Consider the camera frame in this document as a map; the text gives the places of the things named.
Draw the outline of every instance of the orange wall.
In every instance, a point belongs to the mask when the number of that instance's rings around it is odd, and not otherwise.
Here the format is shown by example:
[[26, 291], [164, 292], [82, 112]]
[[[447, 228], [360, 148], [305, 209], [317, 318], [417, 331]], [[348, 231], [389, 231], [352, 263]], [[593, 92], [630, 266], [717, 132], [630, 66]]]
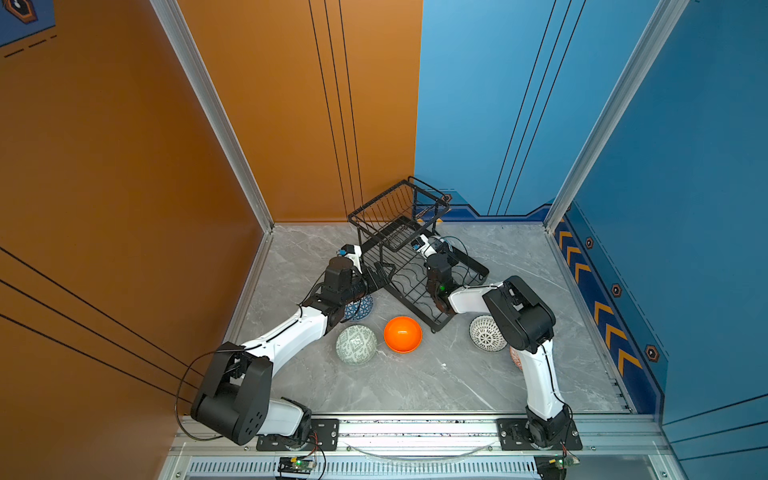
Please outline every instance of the orange wall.
[[[189, 362], [222, 339], [258, 223], [150, 3], [55, 14], [0, 48], [0, 247]], [[1, 250], [0, 280], [170, 372], [0, 283], [21, 324], [0, 317], [0, 476], [156, 478], [184, 367]]]
[[275, 221], [345, 220], [413, 175], [421, 0], [179, 3]]

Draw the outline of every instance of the dish rack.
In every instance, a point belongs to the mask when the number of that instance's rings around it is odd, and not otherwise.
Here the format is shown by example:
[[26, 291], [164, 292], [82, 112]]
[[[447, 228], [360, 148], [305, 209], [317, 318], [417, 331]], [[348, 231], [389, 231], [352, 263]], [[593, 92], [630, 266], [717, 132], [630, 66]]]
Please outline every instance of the dish rack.
[[[368, 273], [364, 276], [372, 283], [369, 291], [387, 290], [429, 325], [432, 333], [440, 331], [453, 315], [440, 312], [427, 293], [425, 261], [411, 242], [421, 235], [442, 237], [436, 225], [451, 210], [450, 200], [450, 195], [408, 177], [348, 216], [357, 227], [363, 273]], [[455, 242], [446, 241], [458, 261], [453, 268], [454, 280], [467, 286], [485, 282], [488, 269]]]

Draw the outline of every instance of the yellow chevron arrow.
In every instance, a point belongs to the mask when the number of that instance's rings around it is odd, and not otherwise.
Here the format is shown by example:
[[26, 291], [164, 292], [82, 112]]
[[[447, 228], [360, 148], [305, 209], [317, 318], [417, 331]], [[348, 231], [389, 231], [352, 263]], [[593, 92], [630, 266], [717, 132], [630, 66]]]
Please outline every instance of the yellow chevron arrow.
[[642, 369], [643, 366], [640, 364], [640, 360], [634, 358], [629, 353], [626, 353], [622, 349], [619, 349], [619, 373], [621, 376], [624, 376], [624, 360], [629, 360], [631, 363], [633, 363], [638, 369]]
[[627, 336], [624, 335], [624, 332], [616, 328], [612, 325], [605, 325], [605, 345], [607, 345], [608, 349], [611, 349], [611, 334], [619, 335], [623, 339], [627, 339]]
[[571, 253], [581, 253], [581, 250], [579, 250], [576, 247], [568, 247], [565, 249], [565, 251], [568, 252], [568, 255], [565, 258], [566, 263], [568, 263], [568, 266], [571, 266]]
[[596, 325], [600, 325], [600, 320], [598, 318], [600, 316], [601, 310], [604, 312], [608, 312], [611, 315], [614, 314], [614, 311], [608, 305], [603, 305], [600, 302], [595, 302], [594, 303], [594, 322]]
[[566, 231], [560, 232], [560, 250], [563, 250], [563, 237], [573, 238], [573, 235], [571, 234], [571, 232], [566, 232]]
[[588, 265], [584, 265], [583, 263], [577, 262], [576, 263], [576, 271], [574, 273], [574, 276], [576, 277], [576, 283], [578, 283], [578, 273], [581, 270], [585, 270], [587, 272], [591, 272], [592, 271], [592, 269]]

